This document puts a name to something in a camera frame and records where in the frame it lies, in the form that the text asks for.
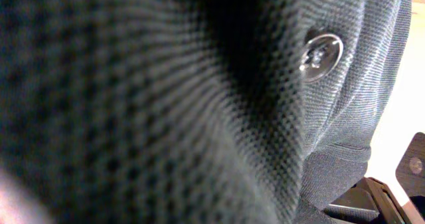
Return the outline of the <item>black polo shirt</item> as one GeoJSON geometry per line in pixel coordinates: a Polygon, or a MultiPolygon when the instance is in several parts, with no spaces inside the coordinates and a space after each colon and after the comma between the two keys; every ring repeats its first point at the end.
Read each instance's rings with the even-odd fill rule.
{"type": "Polygon", "coordinates": [[[2,223],[330,223],[412,0],[1,0],[2,223]]]}

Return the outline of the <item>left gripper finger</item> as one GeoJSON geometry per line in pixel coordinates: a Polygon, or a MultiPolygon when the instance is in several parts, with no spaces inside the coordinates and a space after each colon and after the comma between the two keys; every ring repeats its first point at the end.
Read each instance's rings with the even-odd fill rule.
{"type": "Polygon", "coordinates": [[[337,223],[412,223],[388,185],[366,177],[329,204],[324,213],[337,223]]]}

